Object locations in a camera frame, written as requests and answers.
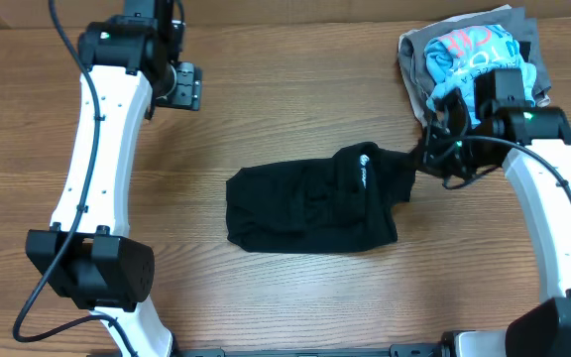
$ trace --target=black cloth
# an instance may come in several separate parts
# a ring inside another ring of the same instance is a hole
[[[331,159],[242,169],[226,182],[228,240],[265,253],[362,252],[396,242],[392,206],[409,200],[414,181],[406,153],[374,143]]]

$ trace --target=light blue t-shirt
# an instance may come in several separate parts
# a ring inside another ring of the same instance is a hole
[[[475,78],[494,68],[519,68],[523,76],[525,99],[534,105],[532,87],[536,67],[526,63],[519,52],[519,42],[501,25],[471,26],[455,30],[429,41],[424,49],[426,68],[435,88],[426,105],[435,111],[435,99],[460,88],[468,106],[473,127],[475,117]]]

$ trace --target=pile of folded clothes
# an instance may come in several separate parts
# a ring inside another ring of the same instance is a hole
[[[400,36],[398,59],[415,118],[425,126],[435,102],[460,88],[473,126],[474,80],[494,68],[519,68],[530,105],[550,103],[551,83],[539,48],[536,19],[524,8],[460,15]]]

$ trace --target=wooden tabletop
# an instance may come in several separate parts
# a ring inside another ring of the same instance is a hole
[[[396,53],[399,35],[424,25],[188,29],[182,58],[204,69],[203,108],[159,109],[144,124],[130,191],[131,237],[156,253],[152,297],[181,348],[436,341],[504,328],[538,304],[530,240],[501,171],[455,192],[418,175],[411,203],[393,211],[399,241],[367,253],[249,254],[226,240],[225,182],[242,167],[363,141],[413,147]],[[571,121],[571,19],[540,21],[539,32],[550,96]],[[96,322],[33,344],[11,336],[40,277],[26,233],[48,227],[68,169],[78,76],[55,31],[0,31],[0,356],[115,348]],[[83,315],[46,288],[23,333]]]

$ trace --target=gray cloth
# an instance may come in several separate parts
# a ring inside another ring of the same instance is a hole
[[[534,99],[546,99],[546,93],[551,87],[547,69],[543,63],[539,48],[538,31],[535,19],[525,19],[525,9],[515,8],[491,11],[477,16],[464,18],[456,22],[441,22],[422,30],[411,32],[401,38],[398,53],[400,69],[408,74],[410,82],[416,86],[418,102],[426,112],[426,98],[435,87],[435,82],[426,69],[424,48],[436,37],[446,35],[453,30],[470,26],[502,25],[513,37],[520,42],[530,42],[528,61],[536,66],[537,77],[532,90]]]

